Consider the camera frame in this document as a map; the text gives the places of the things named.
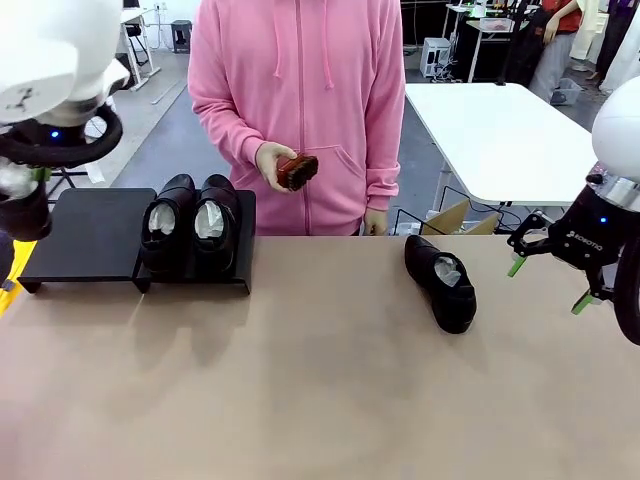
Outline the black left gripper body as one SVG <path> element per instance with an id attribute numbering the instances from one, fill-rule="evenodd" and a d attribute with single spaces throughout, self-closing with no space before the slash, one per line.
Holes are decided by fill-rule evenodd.
<path id="1" fill-rule="evenodd" d="M 84 126 L 57 127 L 38 122 L 21 122 L 11 127 L 9 137 L 33 146 L 77 147 L 87 144 Z"/>

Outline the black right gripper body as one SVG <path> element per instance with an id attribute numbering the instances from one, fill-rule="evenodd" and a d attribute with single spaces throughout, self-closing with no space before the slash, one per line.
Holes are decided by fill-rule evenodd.
<path id="1" fill-rule="evenodd" d="M 626 211 L 585 187 L 548 228 L 550 253 L 586 271 L 617 262 L 626 241 Z"/>

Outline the person's left hand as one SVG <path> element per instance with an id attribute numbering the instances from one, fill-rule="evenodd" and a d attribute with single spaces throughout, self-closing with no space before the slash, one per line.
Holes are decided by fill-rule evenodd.
<path id="1" fill-rule="evenodd" d="M 367 209 L 363 219 L 363 234 L 366 236 L 386 236 L 388 215 L 386 211 Z"/>

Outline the person's right hand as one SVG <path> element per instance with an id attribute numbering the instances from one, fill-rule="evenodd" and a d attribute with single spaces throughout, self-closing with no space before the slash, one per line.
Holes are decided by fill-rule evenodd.
<path id="1" fill-rule="evenodd" d="M 278 183 L 277 163 L 281 157 L 296 159 L 298 154 L 291 148 L 274 143 L 264 142 L 255 155 L 255 164 L 267 184 L 277 192 L 288 193 L 289 190 Z"/>

